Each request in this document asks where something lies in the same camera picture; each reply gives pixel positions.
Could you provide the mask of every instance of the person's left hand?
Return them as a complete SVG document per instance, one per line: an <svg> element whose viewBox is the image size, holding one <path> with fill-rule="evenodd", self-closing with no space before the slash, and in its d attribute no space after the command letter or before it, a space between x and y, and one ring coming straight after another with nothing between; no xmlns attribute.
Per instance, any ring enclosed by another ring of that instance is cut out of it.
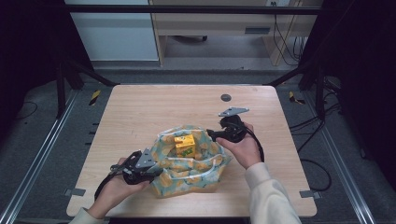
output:
<svg viewBox="0 0 396 224"><path fill-rule="evenodd" d="M118 164L122 164L125 160L126 158L121 158ZM116 175L105 184L96 201L88 209L88 213L96 219L103 219L108 211L128 196L145 189L148 185L148 181L141 182L137 185L128 185L125 183L122 175Z"/></svg>

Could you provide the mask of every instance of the hand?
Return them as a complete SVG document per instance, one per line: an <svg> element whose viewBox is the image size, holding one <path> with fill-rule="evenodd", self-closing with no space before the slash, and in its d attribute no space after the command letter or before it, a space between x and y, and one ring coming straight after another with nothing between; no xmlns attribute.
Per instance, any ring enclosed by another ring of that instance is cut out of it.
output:
<svg viewBox="0 0 396 224"><path fill-rule="evenodd" d="M125 158L121 158L118 165L122 164L125 160ZM96 201L88 209L88 213L96 219L103 219L108 211L130 195L145 189L148 185L148 181L141 182L137 185L128 185L125 183L122 175L116 175L105 184Z"/></svg>
<svg viewBox="0 0 396 224"><path fill-rule="evenodd" d="M246 122L244 122L244 124L247 128L253 131L253 125ZM245 169L262 161L260 159L259 147L253 137L248 133L245 138L238 143L233 143L220 137L216 138L216 142L229 149L239 164L241 164Z"/></svg>

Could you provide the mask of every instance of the white sleeve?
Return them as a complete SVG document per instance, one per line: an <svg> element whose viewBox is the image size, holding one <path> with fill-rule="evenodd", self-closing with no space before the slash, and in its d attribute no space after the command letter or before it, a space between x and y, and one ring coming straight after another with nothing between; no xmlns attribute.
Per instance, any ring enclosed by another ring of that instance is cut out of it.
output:
<svg viewBox="0 0 396 224"><path fill-rule="evenodd" d="M268 173L264 162L250 166L245 178L250 187L250 221L259 223L301 223L283 186Z"/></svg>
<svg viewBox="0 0 396 224"><path fill-rule="evenodd" d="M80 208L78 214L69 224L103 224L103 220L91 217L85 208Z"/></svg>

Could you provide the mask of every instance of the person's right hand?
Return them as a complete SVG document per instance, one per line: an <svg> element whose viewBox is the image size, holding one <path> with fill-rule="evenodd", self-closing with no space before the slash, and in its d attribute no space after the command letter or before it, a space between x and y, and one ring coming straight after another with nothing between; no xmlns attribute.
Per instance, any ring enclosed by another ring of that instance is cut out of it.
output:
<svg viewBox="0 0 396 224"><path fill-rule="evenodd" d="M253 131L253 125L246 122L244 122L244 124L247 128ZM238 143L233 143L220 137L216 138L216 142L229 149L239 164L241 164L245 169L262 161L260 159L259 147L257 146L254 138L248 133L245 138Z"/></svg>

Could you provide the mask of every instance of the metal bracket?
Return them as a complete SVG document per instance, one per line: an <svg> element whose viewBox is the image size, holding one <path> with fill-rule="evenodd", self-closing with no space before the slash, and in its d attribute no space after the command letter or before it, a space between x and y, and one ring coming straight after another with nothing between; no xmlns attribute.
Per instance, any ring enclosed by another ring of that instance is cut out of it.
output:
<svg viewBox="0 0 396 224"><path fill-rule="evenodd" d="M322 196L320 192L312 191L312 190L301 190L300 196L302 198L314 198L314 199L321 199Z"/></svg>
<svg viewBox="0 0 396 224"><path fill-rule="evenodd" d="M230 116L245 113L248 111L249 111L248 108L230 107L227 110L224 110L223 112L219 113L219 117L230 117Z"/></svg>
<svg viewBox="0 0 396 224"><path fill-rule="evenodd" d="M84 196L85 189L65 189L64 196L71 197L72 195Z"/></svg>
<svg viewBox="0 0 396 224"><path fill-rule="evenodd" d="M149 151L148 148L146 148L142 155L140 156L140 159L136 163L136 168L145 168L145 167L151 167L155 165L155 160L151 156L151 152Z"/></svg>

